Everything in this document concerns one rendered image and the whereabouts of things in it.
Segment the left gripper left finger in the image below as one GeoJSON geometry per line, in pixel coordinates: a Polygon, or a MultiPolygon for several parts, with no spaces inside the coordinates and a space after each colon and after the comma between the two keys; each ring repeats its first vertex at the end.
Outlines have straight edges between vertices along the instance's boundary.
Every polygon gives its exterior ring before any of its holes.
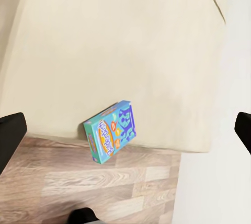
{"type": "Polygon", "coordinates": [[[27,132],[22,112],[0,118],[0,175],[27,132]]]}

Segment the board game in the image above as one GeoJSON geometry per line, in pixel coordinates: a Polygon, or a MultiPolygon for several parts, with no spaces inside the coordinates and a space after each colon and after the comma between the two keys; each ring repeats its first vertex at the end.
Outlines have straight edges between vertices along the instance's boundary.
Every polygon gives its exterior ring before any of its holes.
{"type": "Polygon", "coordinates": [[[103,164],[136,137],[131,102],[122,100],[84,122],[90,151],[103,164]]]}

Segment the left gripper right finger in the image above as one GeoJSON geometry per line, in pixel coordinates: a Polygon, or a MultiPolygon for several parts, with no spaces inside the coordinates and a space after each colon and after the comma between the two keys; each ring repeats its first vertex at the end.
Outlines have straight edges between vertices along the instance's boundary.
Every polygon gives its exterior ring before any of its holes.
{"type": "Polygon", "coordinates": [[[251,114],[239,112],[234,130],[251,154],[251,114]]]}

